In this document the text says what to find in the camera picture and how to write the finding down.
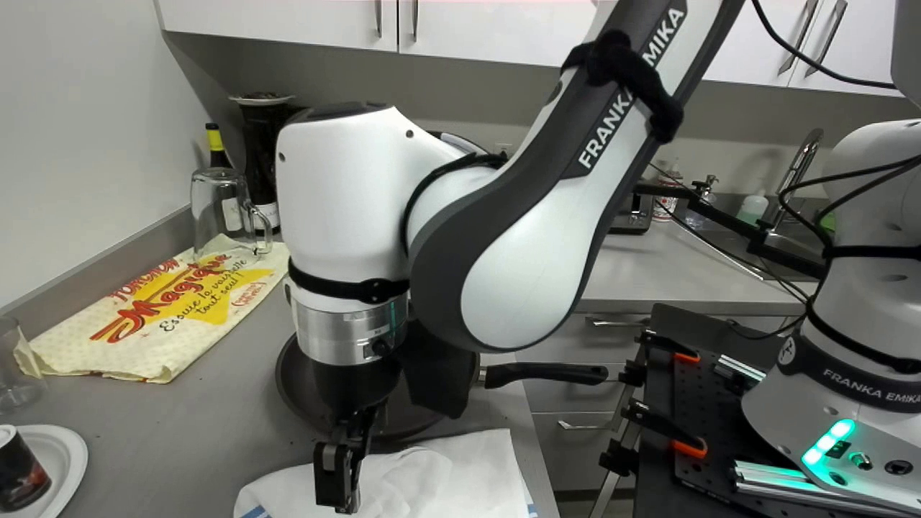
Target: cup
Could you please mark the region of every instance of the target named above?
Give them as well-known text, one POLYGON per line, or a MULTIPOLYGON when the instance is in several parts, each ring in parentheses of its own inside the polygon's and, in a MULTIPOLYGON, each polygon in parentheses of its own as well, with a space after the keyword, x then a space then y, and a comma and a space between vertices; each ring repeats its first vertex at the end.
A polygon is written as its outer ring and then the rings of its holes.
POLYGON ((270 229, 267 217, 256 210, 249 198, 246 183, 226 167, 208 167, 194 173, 190 188, 194 209, 194 253, 200 257, 208 242, 229 237, 236 245, 252 247, 253 257, 262 257, 270 247, 270 233, 256 229, 270 229))
POLYGON ((40 380, 21 322, 0 316, 0 416, 34 404, 40 397, 40 380))

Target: white cloth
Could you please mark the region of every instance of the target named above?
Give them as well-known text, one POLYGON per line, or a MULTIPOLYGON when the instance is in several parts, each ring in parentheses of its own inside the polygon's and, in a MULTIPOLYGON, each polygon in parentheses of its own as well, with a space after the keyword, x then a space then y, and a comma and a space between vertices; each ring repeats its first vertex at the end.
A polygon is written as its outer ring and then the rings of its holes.
MULTIPOLYGON (((314 468, 265 475, 236 495, 233 518, 339 518, 314 502, 314 468)), ((537 518, 508 430, 368 455, 358 518, 537 518)))

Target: green light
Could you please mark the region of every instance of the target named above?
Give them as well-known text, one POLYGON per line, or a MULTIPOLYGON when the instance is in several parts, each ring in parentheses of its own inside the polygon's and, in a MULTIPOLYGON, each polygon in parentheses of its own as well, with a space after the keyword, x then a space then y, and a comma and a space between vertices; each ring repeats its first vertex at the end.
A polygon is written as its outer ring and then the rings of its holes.
POLYGON ((803 465, 819 465, 819 462, 824 462, 824 453, 819 453, 819 449, 810 449, 807 455, 803 455, 803 465))
POLYGON ((858 430, 855 420, 837 420, 837 424, 832 426, 832 434, 836 434, 836 439, 846 439, 846 434, 853 434, 855 430, 858 430))
POLYGON ((836 439, 832 434, 827 434, 827 439, 822 439, 814 446, 822 449, 822 453, 829 453, 829 449, 836 449, 836 439))

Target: franka robot arm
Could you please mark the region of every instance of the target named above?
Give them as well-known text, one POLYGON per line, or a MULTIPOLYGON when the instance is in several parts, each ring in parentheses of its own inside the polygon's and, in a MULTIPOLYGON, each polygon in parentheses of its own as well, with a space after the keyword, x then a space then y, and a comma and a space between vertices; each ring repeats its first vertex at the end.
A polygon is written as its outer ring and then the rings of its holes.
POLYGON ((475 355, 537 345, 565 322, 617 206, 679 127, 741 7, 601 3, 499 171, 459 161, 465 151, 396 106, 308 112, 280 132, 291 316, 337 424, 314 455, 319 504, 358 508, 368 430, 401 380, 409 299, 433 337, 475 355))

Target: wall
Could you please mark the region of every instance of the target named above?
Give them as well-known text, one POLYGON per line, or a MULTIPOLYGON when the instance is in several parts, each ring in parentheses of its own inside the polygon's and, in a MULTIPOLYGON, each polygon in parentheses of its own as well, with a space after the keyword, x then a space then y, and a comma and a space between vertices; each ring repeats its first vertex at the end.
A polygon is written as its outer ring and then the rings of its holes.
MULTIPOLYGON (((303 105, 391 101, 430 127, 508 151, 524 138, 555 79, 537 68, 285 43, 229 40, 226 53, 236 68, 220 68, 217 75, 233 92, 295 92, 303 105)), ((688 183, 716 177, 716 191, 774 191, 811 127, 827 129, 829 148, 860 125, 906 115, 915 109, 895 99, 704 85, 688 105, 683 138, 660 158, 673 161, 688 183)))
POLYGON ((152 0, 0 7, 0 309, 188 206, 206 109, 152 0))

